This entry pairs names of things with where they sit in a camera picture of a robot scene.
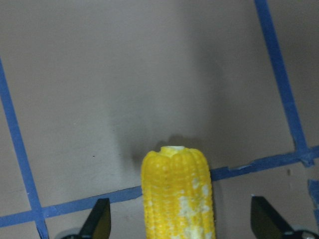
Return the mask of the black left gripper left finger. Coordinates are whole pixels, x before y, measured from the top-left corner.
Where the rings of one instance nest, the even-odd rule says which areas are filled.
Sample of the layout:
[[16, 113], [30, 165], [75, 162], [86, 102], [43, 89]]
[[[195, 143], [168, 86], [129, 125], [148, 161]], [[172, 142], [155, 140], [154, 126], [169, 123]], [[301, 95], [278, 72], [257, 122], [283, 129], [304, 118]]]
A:
[[111, 233], [109, 198], [98, 199], [79, 232], [81, 239], [108, 239]]

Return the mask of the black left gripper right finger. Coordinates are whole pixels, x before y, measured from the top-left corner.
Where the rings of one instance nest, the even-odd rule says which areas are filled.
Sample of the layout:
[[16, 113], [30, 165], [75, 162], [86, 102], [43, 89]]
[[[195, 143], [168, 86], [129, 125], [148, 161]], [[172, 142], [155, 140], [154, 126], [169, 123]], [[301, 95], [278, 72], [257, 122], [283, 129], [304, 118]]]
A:
[[299, 234], [262, 196], [251, 199], [250, 225], [257, 239], [298, 239]]

